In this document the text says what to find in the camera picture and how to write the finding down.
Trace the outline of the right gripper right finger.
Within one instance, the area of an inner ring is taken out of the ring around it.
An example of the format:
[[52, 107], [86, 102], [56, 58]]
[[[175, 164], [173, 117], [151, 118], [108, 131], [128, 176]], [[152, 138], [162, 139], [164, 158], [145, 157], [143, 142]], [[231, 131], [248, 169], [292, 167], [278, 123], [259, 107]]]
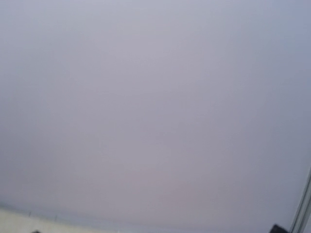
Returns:
[[275, 224], [272, 226], [270, 233], [288, 233], [288, 231]]

